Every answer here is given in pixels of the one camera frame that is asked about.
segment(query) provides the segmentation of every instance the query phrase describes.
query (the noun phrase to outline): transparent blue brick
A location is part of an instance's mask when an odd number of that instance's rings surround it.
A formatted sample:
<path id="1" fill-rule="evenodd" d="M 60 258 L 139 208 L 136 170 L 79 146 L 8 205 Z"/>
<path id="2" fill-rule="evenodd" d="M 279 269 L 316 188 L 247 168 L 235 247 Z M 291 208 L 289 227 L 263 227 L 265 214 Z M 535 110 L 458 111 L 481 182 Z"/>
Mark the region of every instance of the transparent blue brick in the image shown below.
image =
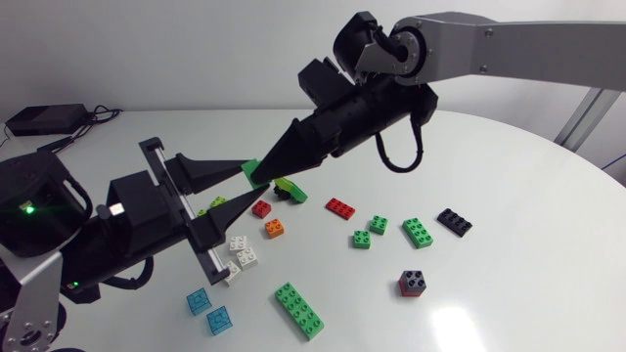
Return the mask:
<path id="1" fill-rule="evenodd" d="M 188 295 L 187 303 L 189 304 L 189 309 L 194 315 L 198 315 L 211 307 L 211 302 L 208 300 L 208 296 L 206 295 L 204 288 Z"/>
<path id="2" fill-rule="evenodd" d="M 224 306 L 208 313 L 206 318 L 208 319 L 208 325 L 211 327 L 211 332 L 213 332 L 214 335 L 233 326 L 231 319 L 228 317 L 226 307 Z"/>

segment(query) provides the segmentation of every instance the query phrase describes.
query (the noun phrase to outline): orange lego brick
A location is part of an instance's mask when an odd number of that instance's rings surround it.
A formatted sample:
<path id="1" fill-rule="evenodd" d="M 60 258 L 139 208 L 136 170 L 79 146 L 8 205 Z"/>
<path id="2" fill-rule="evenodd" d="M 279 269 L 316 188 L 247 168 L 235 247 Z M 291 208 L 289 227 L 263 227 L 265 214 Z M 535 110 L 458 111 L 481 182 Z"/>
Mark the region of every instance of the orange lego brick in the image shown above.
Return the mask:
<path id="1" fill-rule="evenodd" d="M 285 232 L 285 228 L 279 219 L 274 219 L 265 224 L 265 231 L 267 231 L 267 235 L 270 239 L 274 239 L 275 237 L 282 235 Z"/>

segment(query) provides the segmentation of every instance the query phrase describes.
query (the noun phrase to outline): white table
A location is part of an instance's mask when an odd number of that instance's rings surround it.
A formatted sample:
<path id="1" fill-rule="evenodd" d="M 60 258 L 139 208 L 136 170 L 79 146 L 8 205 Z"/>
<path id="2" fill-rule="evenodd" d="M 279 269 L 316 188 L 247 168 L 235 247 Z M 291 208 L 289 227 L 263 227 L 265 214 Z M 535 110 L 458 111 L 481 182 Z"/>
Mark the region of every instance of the white table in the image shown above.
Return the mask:
<path id="1" fill-rule="evenodd" d="M 168 157 L 263 158 L 293 117 L 306 110 L 127 112 L 94 128 L 61 159 L 90 193 L 106 199 L 109 180 L 147 169 L 137 143 L 159 136 Z M 88 351 L 623 351 L 626 348 L 626 191 L 583 158 L 511 126 L 438 111 L 425 126 L 417 171 L 384 168 L 368 141 L 340 159 L 291 177 L 305 204 L 276 201 L 268 219 L 286 233 L 268 240 L 246 212 L 227 236 L 247 235 L 259 265 L 232 287 L 209 286 L 190 246 L 156 256 L 139 291 L 102 286 L 100 301 L 75 306 L 53 347 Z M 415 145 L 402 121 L 383 134 L 392 160 L 407 164 Z M 20 138 L 0 158 L 57 137 Z M 247 192 L 243 174 L 201 195 Z M 356 208 L 345 221 L 324 208 L 332 197 Z M 436 222 L 451 207 L 473 223 L 462 239 Z M 374 214 L 389 219 L 369 250 L 349 246 Z M 419 217 L 434 244 L 414 249 L 401 224 Z M 225 262 L 235 260 L 221 246 Z M 125 275 L 138 275 L 132 268 Z M 427 289 L 400 297 L 403 270 L 420 269 Z M 275 300 L 292 282 L 326 327 L 306 342 Z M 206 287 L 212 309 L 234 326 L 212 336 L 205 314 L 185 297 Z"/>

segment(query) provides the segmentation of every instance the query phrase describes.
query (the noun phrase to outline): black power adapter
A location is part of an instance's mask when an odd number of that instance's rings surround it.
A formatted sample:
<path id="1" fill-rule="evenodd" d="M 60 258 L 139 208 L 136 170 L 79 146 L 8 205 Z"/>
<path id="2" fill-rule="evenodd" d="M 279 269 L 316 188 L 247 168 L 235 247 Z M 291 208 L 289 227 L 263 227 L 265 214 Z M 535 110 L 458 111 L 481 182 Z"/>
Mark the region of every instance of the black power adapter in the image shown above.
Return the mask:
<path id="1" fill-rule="evenodd" d="M 82 104 L 28 107 L 11 117 L 7 127 L 15 136 L 72 134 L 90 117 Z"/>

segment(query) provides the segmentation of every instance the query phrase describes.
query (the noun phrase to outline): lego brick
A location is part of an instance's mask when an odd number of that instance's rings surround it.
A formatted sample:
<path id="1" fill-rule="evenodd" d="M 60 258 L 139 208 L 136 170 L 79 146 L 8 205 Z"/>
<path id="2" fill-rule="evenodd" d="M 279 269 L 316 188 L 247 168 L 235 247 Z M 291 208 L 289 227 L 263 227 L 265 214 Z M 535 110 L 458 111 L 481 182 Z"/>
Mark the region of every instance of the lego brick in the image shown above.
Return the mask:
<path id="1" fill-rule="evenodd" d="M 309 198 L 294 182 L 284 177 L 274 180 L 274 183 L 279 190 L 289 192 L 290 198 L 293 198 L 293 200 L 297 202 L 305 202 Z M 274 189 L 274 192 L 281 198 L 281 194 L 279 194 L 276 189 Z"/>
<path id="2" fill-rule="evenodd" d="M 195 316 L 211 307 L 211 302 L 208 300 L 208 296 L 206 295 L 204 288 L 188 295 L 187 304 L 189 304 L 189 309 Z"/>
<path id="3" fill-rule="evenodd" d="M 370 249 L 370 233 L 367 231 L 354 232 L 354 247 L 361 249 Z"/>
<path id="4" fill-rule="evenodd" d="M 263 200 L 258 201 L 253 207 L 252 207 L 252 214 L 260 217 L 261 219 L 263 219 L 264 217 L 267 216 L 267 214 L 270 213 L 270 211 L 272 211 L 272 205 L 266 203 Z"/>
<path id="5" fill-rule="evenodd" d="M 305 202 L 309 196 L 306 195 L 296 184 L 293 184 L 293 188 L 290 191 L 291 197 L 297 202 Z"/>
<path id="6" fill-rule="evenodd" d="M 309 340 L 324 328 L 324 322 L 290 283 L 277 289 L 275 295 Z"/>
<path id="7" fill-rule="evenodd" d="M 278 186 L 278 188 L 283 191 L 291 192 L 291 188 L 293 188 L 293 182 L 286 179 L 285 177 L 274 180 L 274 183 L 276 184 L 276 186 Z"/>
<path id="8" fill-rule="evenodd" d="M 252 247 L 248 247 L 237 253 L 237 259 L 239 259 L 239 265 L 242 266 L 242 270 L 249 269 L 258 264 L 258 258 Z"/>
<path id="9" fill-rule="evenodd" d="M 419 297 L 426 290 L 424 275 L 419 270 L 404 271 L 398 284 L 403 296 Z"/>
<path id="10" fill-rule="evenodd" d="M 224 330 L 231 328 L 233 323 L 231 323 L 231 318 L 228 316 L 228 312 L 226 311 L 226 307 L 221 306 L 214 311 L 208 313 L 206 315 L 206 319 L 208 320 L 208 326 L 211 328 L 211 332 L 216 335 Z"/>
<path id="11" fill-rule="evenodd" d="M 232 236 L 228 246 L 231 253 L 246 249 L 247 236 Z"/>
<path id="12" fill-rule="evenodd" d="M 242 269 L 240 269 L 232 260 L 229 260 L 228 263 L 226 263 L 226 267 L 231 274 L 224 279 L 224 282 L 226 285 L 230 286 L 239 278 L 238 274 L 242 271 Z"/>
<path id="13" fill-rule="evenodd" d="M 280 200 L 287 200 L 291 198 L 291 194 L 289 192 L 281 190 L 281 188 L 278 186 L 274 187 L 274 193 L 276 194 L 276 196 L 278 196 L 278 199 Z"/>
<path id="14" fill-rule="evenodd" d="M 344 218 L 345 220 L 349 220 L 350 217 L 352 217 L 352 215 L 354 215 L 354 212 L 355 212 L 353 207 L 349 206 L 348 204 L 345 204 L 344 202 L 336 198 L 332 198 L 326 204 L 326 208 L 332 211 L 333 213 L 339 215 L 340 217 Z"/>
<path id="15" fill-rule="evenodd" d="M 223 197 L 218 197 L 218 198 L 214 199 L 214 200 L 211 202 L 211 205 L 210 205 L 209 207 L 215 207 L 215 206 L 217 206 L 217 205 L 221 205 L 221 204 L 223 204 L 223 203 L 225 203 L 225 202 L 227 202 L 227 201 L 228 201 L 228 200 L 226 200 L 226 199 L 225 199 L 225 198 L 223 198 Z"/>
<path id="16" fill-rule="evenodd" d="M 424 248 L 432 244 L 432 236 L 418 218 L 406 220 L 402 227 L 415 245 L 415 248 Z"/>
<path id="17" fill-rule="evenodd" d="M 373 233 L 384 235 L 384 230 L 387 228 L 387 219 L 374 215 L 374 219 L 370 222 L 370 231 Z"/>
<path id="18" fill-rule="evenodd" d="M 258 161 L 257 159 L 252 159 L 242 164 L 242 170 L 244 171 L 244 174 L 247 177 L 247 181 L 250 182 L 250 185 L 252 186 L 253 190 L 256 190 L 259 187 L 263 187 L 269 184 L 269 182 L 266 182 L 264 184 L 257 184 L 257 183 L 254 183 L 254 181 L 252 181 L 252 177 L 251 177 L 252 172 L 256 170 L 256 167 L 258 167 L 259 163 L 260 161 Z"/>
<path id="19" fill-rule="evenodd" d="M 463 237 L 466 232 L 471 229 L 471 222 L 459 216 L 459 214 L 450 210 L 450 208 L 443 210 L 443 212 L 437 216 L 437 221 L 459 235 L 459 237 Z"/>
<path id="20" fill-rule="evenodd" d="M 281 220 L 274 219 L 265 224 L 265 231 L 267 231 L 267 235 L 270 239 L 274 239 L 275 237 L 282 235 L 285 232 L 285 228 L 283 224 L 281 224 Z"/>

